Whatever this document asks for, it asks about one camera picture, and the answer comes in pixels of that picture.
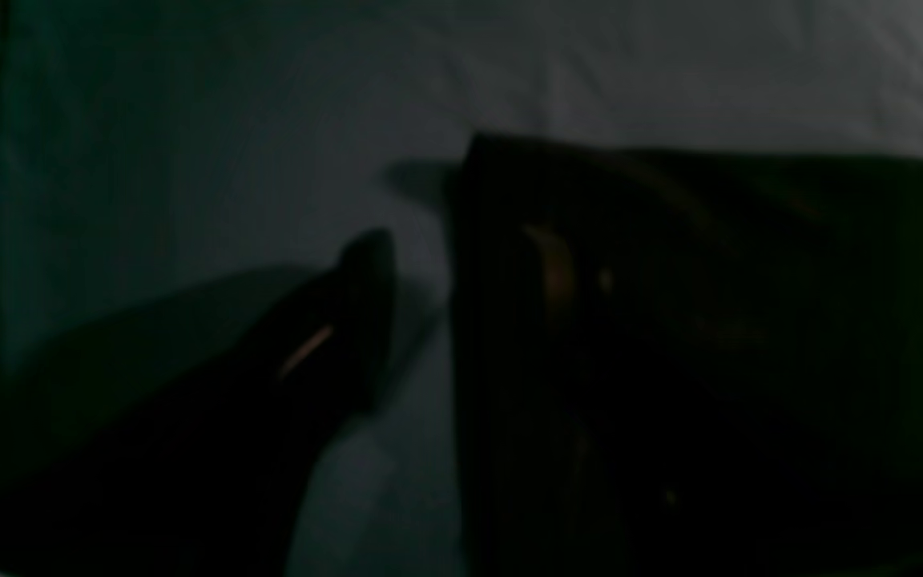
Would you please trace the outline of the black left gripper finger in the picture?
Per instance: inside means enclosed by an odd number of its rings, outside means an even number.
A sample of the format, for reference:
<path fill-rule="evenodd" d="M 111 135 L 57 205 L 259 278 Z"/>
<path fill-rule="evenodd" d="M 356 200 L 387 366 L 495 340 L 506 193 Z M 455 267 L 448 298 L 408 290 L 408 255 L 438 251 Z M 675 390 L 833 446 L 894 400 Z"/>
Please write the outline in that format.
<path fill-rule="evenodd" d="M 370 409 L 397 275 L 385 229 L 233 347 L 0 492 L 8 576 L 282 576 L 323 450 Z"/>

